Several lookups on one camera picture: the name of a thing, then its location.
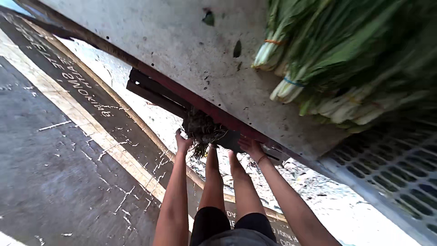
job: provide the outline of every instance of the ground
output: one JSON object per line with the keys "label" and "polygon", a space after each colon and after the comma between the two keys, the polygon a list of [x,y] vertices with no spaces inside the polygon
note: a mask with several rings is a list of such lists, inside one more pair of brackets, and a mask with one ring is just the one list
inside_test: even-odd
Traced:
{"label": "ground", "polygon": [[[176,152],[174,132],[181,127],[182,119],[125,89],[131,69],[129,65],[81,41],[62,42],[109,84],[171,151]],[[218,158],[225,193],[233,195],[233,180],[225,149],[218,149]],[[253,160],[245,154],[238,154],[238,158],[251,176],[263,205],[281,212],[262,173],[251,165]],[[205,179],[204,158],[197,161],[188,158],[187,163]],[[277,166],[277,169],[343,245],[419,245],[348,186],[330,180],[293,159]]]}

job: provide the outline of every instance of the clump of roots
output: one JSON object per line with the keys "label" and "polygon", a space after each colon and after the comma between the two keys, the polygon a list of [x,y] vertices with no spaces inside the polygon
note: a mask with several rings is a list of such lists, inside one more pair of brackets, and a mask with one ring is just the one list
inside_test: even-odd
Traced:
{"label": "clump of roots", "polygon": [[208,145],[219,140],[228,132],[225,126],[215,123],[210,116],[194,107],[187,112],[183,127],[188,137],[194,138],[192,157],[195,159],[204,157]]}

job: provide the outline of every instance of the human arm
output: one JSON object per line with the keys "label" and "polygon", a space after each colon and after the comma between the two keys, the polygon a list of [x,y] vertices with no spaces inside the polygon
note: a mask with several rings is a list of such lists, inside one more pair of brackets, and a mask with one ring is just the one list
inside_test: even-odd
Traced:
{"label": "human arm", "polygon": [[269,158],[264,157],[266,154],[260,144],[245,137],[242,137],[238,143],[242,150],[258,162],[261,172],[300,244],[302,246],[340,246],[340,243],[320,223],[306,202],[276,170]]}
{"label": "human arm", "polygon": [[185,157],[193,144],[176,131],[177,153],[161,211],[156,223],[153,246],[188,245],[188,200]]}

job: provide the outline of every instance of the black shorts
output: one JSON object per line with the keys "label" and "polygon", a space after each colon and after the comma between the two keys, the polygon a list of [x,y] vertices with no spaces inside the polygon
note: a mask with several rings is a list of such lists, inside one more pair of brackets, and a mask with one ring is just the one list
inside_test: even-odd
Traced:
{"label": "black shorts", "polygon": [[[263,214],[246,214],[235,223],[234,228],[254,230],[276,242],[270,222]],[[190,246],[198,246],[208,238],[230,229],[228,217],[223,211],[216,207],[203,207],[194,217]]]}

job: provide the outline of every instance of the perforated metal grille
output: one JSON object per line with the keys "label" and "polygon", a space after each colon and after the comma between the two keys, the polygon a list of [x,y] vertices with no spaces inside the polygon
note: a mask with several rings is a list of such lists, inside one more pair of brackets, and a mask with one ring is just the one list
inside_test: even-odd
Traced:
{"label": "perforated metal grille", "polygon": [[437,241],[437,119],[421,117],[353,135],[326,159],[377,188]]}

